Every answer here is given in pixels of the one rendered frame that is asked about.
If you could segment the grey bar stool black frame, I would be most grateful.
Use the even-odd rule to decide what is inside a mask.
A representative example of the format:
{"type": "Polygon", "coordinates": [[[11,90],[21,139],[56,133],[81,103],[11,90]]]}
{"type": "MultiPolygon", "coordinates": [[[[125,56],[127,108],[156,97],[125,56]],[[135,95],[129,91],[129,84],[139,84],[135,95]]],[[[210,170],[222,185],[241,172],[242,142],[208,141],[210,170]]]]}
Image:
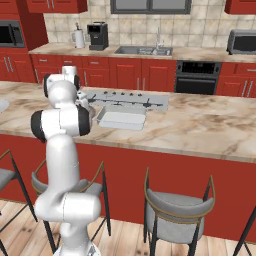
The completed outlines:
{"type": "MultiPolygon", "coordinates": [[[[36,171],[32,172],[31,183],[32,183],[32,187],[36,191],[37,196],[41,195],[48,187],[47,184],[42,183],[38,179],[38,175],[37,175],[38,171],[45,163],[46,163],[46,160],[43,160],[42,163],[37,167],[36,171]]],[[[109,212],[109,202],[108,202],[108,192],[107,192],[107,182],[106,182],[106,175],[105,175],[105,169],[104,169],[104,161],[100,163],[100,166],[98,167],[98,170],[96,171],[96,174],[92,179],[92,181],[82,179],[79,181],[76,188],[78,189],[78,192],[85,192],[87,194],[92,194],[98,197],[100,196],[101,193],[103,193],[104,195],[104,207],[105,207],[106,216],[104,217],[101,224],[98,226],[97,230],[95,231],[93,237],[91,238],[91,245],[89,246],[89,252],[87,254],[88,256],[100,256],[100,252],[98,249],[96,250],[96,245],[93,244],[93,240],[97,236],[98,232],[102,228],[105,221],[107,223],[108,235],[111,236],[111,222],[110,222],[110,212],[109,212]],[[95,180],[98,177],[100,171],[102,172],[101,184],[95,183],[95,180]]],[[[56,252],[59,253],[61,248],[60,247],[57,248],[57,246],[59,246],[61,235],[59,234],[58,243],[57,243],[57,246],[55,246],[49,223],[47,221],[44,221],[44,225],[47,232],[49,243],[52,248],[52,252],[54,252],[54,254],[56,254],[56,252]]]]}
{"type": "Polygon", "coordinates": [[[10,155],[10,159],[12,162],[12,166],[13,166],[13,170],[8,170],[8,169],[2,169],[0,168],[0,191],[3,190],[7,184],[11,181],[11,180],[15,180],[17,179],[19,182],[19,185],[21,187],[21,190],[23,192],[23,195],[25,197],[26,200],[26,204],[23,206],[23,208],[21,210],[19,210],[1,229],[0,232],[2,232],[26,207],[29,207],[30,212],[32,214],[32,216],[34,217],[35,221],[38,221],[36,215],[35,215],[35,211],[34,211],[34,207],[33,204],[31,202],[30,196],[27,192],[26,186],[23,182],[22,176],[18,170],[18,167],[16,165],[16,162],[13,158],[13,155],[11,153],[11,150],[8,149],[6,150],[1,156],[0,156],[0,160],[2,160],[6,155],[10,155]]]}
{"type": "Polygon", "coordinates": [[[250,229],[251,229],[251,227],[254,223],[255,218],[256,218],[256,206],[254,207],[254,209],[253,209],[253,211],[252,211],[252,213],[251,213],[251,215],[250,215],[250,217],[247,221],[247,224],[246,224],[246,226],[245,226],[245,228],[244,228],[244,230],[243,230],[243,232],[240,236],[240,239],[239,239],[239,241],[238,241],[238,243],[235,247],[235,250],[234,250],[232,256],[237,256],[242,246],[245,247],[248,255],[252,256],[252,253],[251,253],[245,239],[246,239],[246,237],[247,237],[247,235],[248,235],[248,233],[249,233],[249,231],[250,231],[250,229]]]}
{"type": "Polygon", "coordinates": [[[208,180],[203,198],[196,198],[154,192],[149,188],[149,169],[146,169],[143,240],[149,239],[150,256],[155,256],[158,240],[187,244],[187,256],[194,256],[204,232],[204,218],[213,210],[215,201],[213,176],[208,180]]]}

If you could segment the chrome tap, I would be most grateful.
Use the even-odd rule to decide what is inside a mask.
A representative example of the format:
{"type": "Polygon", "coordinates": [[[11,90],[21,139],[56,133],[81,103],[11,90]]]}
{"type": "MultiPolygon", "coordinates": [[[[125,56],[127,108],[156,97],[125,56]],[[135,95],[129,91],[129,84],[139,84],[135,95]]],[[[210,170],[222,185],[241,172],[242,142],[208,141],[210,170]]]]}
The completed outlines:
{"type": "Polygon", "coordinates": [[[164,40],[160,40],[160,28],[157,27],[157,32],[156,32],[156,49],[159,49],[161,47],[164,47],[164,40]]]}

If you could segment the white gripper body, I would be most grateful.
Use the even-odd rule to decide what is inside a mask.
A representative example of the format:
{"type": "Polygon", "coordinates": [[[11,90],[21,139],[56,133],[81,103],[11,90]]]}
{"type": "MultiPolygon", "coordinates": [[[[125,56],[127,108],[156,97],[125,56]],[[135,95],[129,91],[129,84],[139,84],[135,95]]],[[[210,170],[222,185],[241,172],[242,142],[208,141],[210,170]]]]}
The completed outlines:
{"type": "Polygon", "coordinates": [[[92,107],[92,106],[90,106],[90,105],[88,105],[88,106],[86,107],[86,109],[87,109],[88,112],[89,112],[89,117],[90,117],[91,119],[93,119],[93,118],[96,116],[96,110],[95,110],[95,108],[92,107]]]}

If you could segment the grey framed window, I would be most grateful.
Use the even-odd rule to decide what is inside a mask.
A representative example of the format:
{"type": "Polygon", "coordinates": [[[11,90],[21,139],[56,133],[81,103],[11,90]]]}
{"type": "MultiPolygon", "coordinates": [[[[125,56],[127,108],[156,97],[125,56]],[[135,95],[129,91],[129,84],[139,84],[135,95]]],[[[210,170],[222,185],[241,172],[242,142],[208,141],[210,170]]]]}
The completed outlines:
{"type": "Polygon", "coordinates": [[[192,0],[110,0],[112,14],[187,15],[192,0]]]}

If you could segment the red base cupboards run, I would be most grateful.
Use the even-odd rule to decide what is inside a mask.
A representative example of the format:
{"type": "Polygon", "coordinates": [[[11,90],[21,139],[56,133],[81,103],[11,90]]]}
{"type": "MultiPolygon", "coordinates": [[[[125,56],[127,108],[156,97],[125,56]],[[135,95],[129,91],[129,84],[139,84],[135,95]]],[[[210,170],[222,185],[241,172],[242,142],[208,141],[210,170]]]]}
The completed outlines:
{"type": "Polygon", "coordinates": [[[60,73],[63,66],[75,66],[84,87],[174,91],[175,60],[51,54],[32,54],[31,58],[38,82],[46,74],[60,73]]]}
{"type": "Polygon", "coordinates": [[[256,63],[223,62],[216,94],[256,98],[256,63]]]}

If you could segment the black built-in oven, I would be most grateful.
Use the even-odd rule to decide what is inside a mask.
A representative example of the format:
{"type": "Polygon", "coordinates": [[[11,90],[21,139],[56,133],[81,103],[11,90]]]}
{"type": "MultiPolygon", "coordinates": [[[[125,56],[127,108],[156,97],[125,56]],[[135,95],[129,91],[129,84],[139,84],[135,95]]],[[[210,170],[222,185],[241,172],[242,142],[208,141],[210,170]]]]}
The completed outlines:
{"type": "Polygon", "coordinates": [[[174,92],[214,95],[221,66],[215,61],[178,60],[174,92]]]}

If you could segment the pale grey rectangular container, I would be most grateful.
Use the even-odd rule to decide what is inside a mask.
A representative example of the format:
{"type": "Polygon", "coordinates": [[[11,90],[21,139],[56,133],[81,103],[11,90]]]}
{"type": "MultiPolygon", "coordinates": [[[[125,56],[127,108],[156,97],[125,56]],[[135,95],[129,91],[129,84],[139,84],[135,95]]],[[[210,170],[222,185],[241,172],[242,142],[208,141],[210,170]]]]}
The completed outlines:
{"type": "Polygon", "coordinates": [[[123,106],[104,106],[97,115],[97,123],[103,128],[140,131],[146,120],[146,110],[123,106]]]}

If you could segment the black microwave oven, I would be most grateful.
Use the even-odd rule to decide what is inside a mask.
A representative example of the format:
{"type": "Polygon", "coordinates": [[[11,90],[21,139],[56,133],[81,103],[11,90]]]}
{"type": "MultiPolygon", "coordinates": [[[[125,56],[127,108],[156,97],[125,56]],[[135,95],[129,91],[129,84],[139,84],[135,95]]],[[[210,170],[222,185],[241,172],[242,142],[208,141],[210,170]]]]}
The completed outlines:
{"type": "Polygon", "coordinates": [[[24,48],[25,41],[20,22],[17,20],[0,20],[0,47],[24,48]]]}

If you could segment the grey hob with black knobs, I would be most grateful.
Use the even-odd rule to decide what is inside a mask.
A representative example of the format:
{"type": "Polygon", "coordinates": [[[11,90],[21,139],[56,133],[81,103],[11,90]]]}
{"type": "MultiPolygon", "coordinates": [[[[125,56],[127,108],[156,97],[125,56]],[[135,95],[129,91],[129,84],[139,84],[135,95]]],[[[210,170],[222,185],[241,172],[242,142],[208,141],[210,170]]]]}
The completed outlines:
{"type": "Polygon", "coordinates": [[[136,107],[150,110],[168,110],[168,97],[146,93],[134,93],[114,90],[93,90],[86,93],[90,104],[102,106],[136,107]]]}

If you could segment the steel sink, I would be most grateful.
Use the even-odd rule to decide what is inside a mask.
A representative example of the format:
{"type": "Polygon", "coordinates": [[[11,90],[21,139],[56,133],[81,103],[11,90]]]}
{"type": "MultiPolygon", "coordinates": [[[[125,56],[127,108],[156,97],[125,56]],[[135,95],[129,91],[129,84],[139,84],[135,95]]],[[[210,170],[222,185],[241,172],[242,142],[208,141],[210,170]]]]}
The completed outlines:
{"type": "Polygon", "coordinates": [[[115,54],[171,56],[171,47],[120,46],[115,54]]]}

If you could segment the grey toaster oven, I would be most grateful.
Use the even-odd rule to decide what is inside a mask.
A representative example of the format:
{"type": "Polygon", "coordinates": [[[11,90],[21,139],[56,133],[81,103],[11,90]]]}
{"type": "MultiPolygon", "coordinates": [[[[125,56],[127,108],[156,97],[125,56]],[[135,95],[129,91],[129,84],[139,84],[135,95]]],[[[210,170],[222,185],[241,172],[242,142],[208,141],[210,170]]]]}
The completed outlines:
{"type": "Polygon", "coordinates": [[[256,55],[256,30],[232,29],[228,37],[226,51],[229,55],[256,55]]]}

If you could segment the black coffee machine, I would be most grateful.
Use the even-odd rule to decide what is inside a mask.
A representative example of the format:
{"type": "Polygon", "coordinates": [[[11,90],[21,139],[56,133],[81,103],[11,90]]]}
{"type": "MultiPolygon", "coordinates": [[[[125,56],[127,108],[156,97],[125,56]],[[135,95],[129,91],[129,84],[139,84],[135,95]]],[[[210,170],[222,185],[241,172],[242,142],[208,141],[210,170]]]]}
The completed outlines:
{"type": "Polygon", "coordinates": [[[90,50],[103,51],[109,46],[108,25],[105,22],[88,24],[87,33],[91,39],[90,50]]]}

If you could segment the red kitchen island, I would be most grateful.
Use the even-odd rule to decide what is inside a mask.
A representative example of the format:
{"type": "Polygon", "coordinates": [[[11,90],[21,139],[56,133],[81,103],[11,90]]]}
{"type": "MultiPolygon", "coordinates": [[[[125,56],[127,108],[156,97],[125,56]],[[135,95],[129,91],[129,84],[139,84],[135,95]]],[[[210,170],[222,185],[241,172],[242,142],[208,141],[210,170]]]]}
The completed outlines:
{"type": "Polygon", "coordinates": [[[216,203],[204,233],[237,240],[256,206],[256,134],[191,133],[107,142],[96,136],[76,139],[81,176],[90,179],[105,164],[110,216],[143,222],[143,183],[149,173],[159,192],[202,197],[214,179],[216,203]]]}

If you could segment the white paper towel roll holder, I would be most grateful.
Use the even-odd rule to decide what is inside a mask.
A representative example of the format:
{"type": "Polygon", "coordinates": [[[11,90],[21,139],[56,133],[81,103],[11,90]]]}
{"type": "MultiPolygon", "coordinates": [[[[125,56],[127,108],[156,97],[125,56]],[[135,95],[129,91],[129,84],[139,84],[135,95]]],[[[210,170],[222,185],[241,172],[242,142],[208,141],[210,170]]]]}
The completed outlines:
{"type": "Polygon", "coordinates": [[[75,47],[78,49],[85,47],[85,39],[83,30],[79,27],[78,23],[75,23],[76,29],[72,32],[72,40],[75,42],[75,47]]]}

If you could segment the red tall cupboard unit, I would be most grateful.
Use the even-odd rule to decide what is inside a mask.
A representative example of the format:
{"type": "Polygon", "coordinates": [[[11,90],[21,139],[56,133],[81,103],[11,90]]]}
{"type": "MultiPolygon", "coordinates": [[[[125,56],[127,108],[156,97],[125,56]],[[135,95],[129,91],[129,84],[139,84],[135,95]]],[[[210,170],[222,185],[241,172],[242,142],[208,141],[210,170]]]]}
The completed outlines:
{"type": "Polygon", "coordinates": [[[24,48],[0,47],[0,81],[38,81],[29,52],[48,43],[42,13],[30,13],[26,0],[0,0],[0,20],[20,22],[24,48]]]}

